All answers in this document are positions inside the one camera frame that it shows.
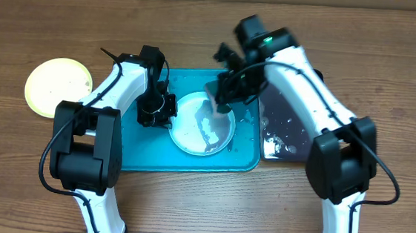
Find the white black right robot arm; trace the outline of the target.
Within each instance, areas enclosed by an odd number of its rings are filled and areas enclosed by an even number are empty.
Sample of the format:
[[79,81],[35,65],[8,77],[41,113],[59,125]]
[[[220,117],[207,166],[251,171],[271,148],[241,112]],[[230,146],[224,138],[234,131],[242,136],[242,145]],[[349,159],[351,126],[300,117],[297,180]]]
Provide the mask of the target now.
[[322,200],[323,233],[358,233],[359,210],[376,171],[376,128],[339,102],[285,28],[239,23],[234,28],[244,53],[226,44],[214,55],[227,73],[206,85],[216,117],[230,104],[248,104],[271,83],[294,109],[311,138],[306,176]]

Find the yellow plate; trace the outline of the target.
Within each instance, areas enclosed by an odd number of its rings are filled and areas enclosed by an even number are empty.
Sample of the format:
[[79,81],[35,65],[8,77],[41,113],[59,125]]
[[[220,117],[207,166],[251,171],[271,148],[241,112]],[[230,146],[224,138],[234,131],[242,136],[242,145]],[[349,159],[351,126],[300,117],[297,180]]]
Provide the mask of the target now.
[[69,58],[51,59],[35,68],[25,83],[27,105],[36,114],[54,118],[61,101],[78,102],[93,88],[90,71]]

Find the light blue plate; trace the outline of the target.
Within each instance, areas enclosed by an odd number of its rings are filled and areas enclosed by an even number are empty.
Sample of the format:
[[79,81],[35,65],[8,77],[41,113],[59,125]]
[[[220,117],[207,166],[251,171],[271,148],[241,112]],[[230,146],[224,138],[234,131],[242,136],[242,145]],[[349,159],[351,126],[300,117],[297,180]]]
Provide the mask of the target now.
[[220,152],[234,136],[234,112],[214,114],[206,92],[193,92],[179,99],[177,115],[171,117],[169,134],[184,152],[208,156]]

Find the green sponge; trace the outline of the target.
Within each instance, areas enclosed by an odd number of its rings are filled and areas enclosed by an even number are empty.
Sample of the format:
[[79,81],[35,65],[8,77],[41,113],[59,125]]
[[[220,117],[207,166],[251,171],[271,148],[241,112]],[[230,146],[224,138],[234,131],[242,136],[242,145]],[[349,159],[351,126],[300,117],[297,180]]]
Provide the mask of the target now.
[[206,83],[205,87],[204,87],[205,92],[208,95],[208,99],[209,99],[209,101],[211,103],[211,106],[213,108],[214,115],[226,115],[230,111],[232,111],[232,109],[231,109],[230,105],[219,104],[216,101],[217,88],[218,88],[217,81],[210,81],[210,82]]

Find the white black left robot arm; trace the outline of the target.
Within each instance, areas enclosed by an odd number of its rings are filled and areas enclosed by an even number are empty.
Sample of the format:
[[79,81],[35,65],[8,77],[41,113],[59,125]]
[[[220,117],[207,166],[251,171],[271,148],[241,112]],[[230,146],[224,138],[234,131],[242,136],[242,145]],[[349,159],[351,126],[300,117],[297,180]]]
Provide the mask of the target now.
[[136,120],[146,128],[168,129],[177,115],[165,55],[146,47],[138,55],[111,57],[107,79],[79,102],[61,101],[53,136],[39,163],[39,179],[49,192],[73,197],[87,233],[128,233],[116,203],[115,185],[122,170],[122,116],[136,104]]

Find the black plastic tray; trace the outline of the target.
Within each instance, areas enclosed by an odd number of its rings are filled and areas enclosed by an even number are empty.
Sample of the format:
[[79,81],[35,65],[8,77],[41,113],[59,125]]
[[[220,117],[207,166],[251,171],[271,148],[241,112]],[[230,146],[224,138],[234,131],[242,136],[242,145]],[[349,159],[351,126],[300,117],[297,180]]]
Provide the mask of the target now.
[[259,96],[260,152],[267,161],[305,163],[311,143],[294,109],[271,83]]

